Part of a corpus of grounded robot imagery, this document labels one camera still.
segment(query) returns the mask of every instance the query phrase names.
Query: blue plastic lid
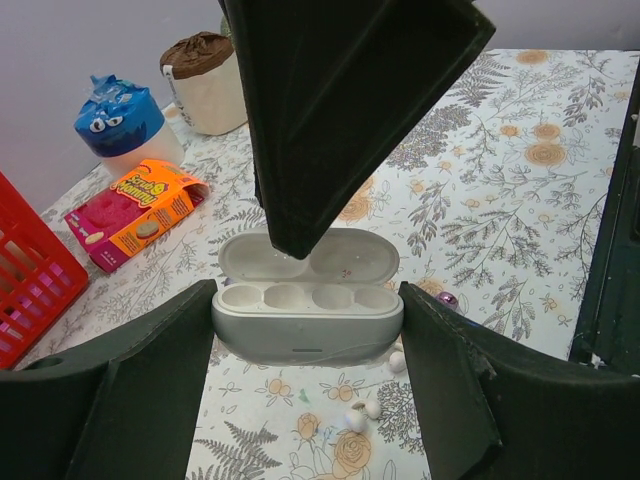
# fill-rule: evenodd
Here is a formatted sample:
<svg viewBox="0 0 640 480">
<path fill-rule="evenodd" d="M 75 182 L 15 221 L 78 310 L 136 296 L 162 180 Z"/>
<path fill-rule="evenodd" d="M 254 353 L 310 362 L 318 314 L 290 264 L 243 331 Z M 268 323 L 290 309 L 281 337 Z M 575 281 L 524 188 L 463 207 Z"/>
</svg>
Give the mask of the blue plastic lid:
<svg viewBox="0 0 640 480">
<path fill-rule="evenodd" d="M 151 139 L 164 116 L 147 87 L 115 75 L 91 77 L 93 93 L 82 106 L 74 128 L 100 157 L 116 157 Z"/>
</svg>

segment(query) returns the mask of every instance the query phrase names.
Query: earbud case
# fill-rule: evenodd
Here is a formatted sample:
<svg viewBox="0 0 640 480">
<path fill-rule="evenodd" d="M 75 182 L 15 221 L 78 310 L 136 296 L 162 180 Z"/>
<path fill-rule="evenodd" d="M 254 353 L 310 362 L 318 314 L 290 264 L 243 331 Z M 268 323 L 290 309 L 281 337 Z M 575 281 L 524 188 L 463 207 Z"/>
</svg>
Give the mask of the earbud case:
<svg viewBox="0 0 640 480">
<path fill-rule="evenodd" d="M 218 253 L 234 282 L 213 297 L 216 335 L 263 365 L 347 366 L 373 360 L 397 339 L 404 304 L 382 286 L 396 248 L 375 233 L 329 229 L 304 260 L 271 245 L 267 229 L 230 238 Z"/>
</svg>

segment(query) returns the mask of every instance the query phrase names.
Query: table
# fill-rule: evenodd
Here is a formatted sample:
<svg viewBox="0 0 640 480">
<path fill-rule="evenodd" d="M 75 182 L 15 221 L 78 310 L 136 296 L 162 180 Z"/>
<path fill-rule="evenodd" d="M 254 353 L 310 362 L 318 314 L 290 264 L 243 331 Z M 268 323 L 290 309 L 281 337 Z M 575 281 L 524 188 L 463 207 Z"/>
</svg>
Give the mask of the table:
<svg viewBox="0 0 640 480">
<path fill-rule="evenodd" d="M 401 265 L 388 288 L 408 280 L 430 294 L 451 291 L 469 318 L 566 358 L 637 63 L 632 52 L 484 53 L 336 226 L 394 243 Z M 223 281 L 220 245 L 265 224 L 248 127 L 205 137 L 190 133 L 175 108 L 166 116 L 187 149 L 184 168 L 212 196 L 110 276 L 62 220 L 108 184 L 106 172 L 94 170 L 47 210 L 45 221 L 91 285 L 23 364 L 121 325 L 198 279 Z M 187 479 L 237 478 L 224 476 L 225 467 L 242 471 L 250 462 L 262 473 L 243 478 L 429 478 L 407 373 L 394 375 L 385 360 L 275 368 L 247 364 L 216 342 Z M 357 397 L 383 406 L 363 435 L 346 432 L 342 420 Z"/>
</svg>

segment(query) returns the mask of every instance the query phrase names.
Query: red plastic basket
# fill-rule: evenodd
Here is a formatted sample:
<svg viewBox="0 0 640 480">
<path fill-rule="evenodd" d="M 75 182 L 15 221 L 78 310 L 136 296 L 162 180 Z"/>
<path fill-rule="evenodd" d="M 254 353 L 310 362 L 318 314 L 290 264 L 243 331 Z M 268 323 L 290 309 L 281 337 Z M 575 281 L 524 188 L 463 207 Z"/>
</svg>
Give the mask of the red plastic basket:
<svg viewBox="0 0 640 480">
<path fill-rule="evenodd" d="M 0 368 L 27 353 L 88 283 L 84 268 L 0 173 Z"/>
</svg>

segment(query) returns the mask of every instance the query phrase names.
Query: small white ball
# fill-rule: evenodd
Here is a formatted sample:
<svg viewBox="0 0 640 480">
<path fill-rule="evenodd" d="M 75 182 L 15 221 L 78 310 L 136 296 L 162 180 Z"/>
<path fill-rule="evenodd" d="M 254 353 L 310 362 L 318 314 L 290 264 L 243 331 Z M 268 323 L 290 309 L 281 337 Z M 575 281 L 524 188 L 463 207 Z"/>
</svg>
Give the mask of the small white ball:
<svg viewBox="0 0 640 480">
<path fill-rule="evenodd" d="M 380 414 L 382 413 L 382 407 L 380 406 L 380 402 L 377 400 L 367 400 L 364 404 L 364 411 L 367 412 L 367 416 L 371 420 L 377 420 L 380 418 Z"/>
<path fill-rule="evenodd" d="M 393 373 L 400 373 L 407 369 L 407 360 L 404 358 L 404 353 L 393 352 L 389 357 L 389 368 Z"/>
<path fill-rule="evenodd" d="M 367 429 L 367 419 L 357 410 L 349 410 L 345 413 L 344 421 L 352 432 L 362 433 Z"/>
</svg>

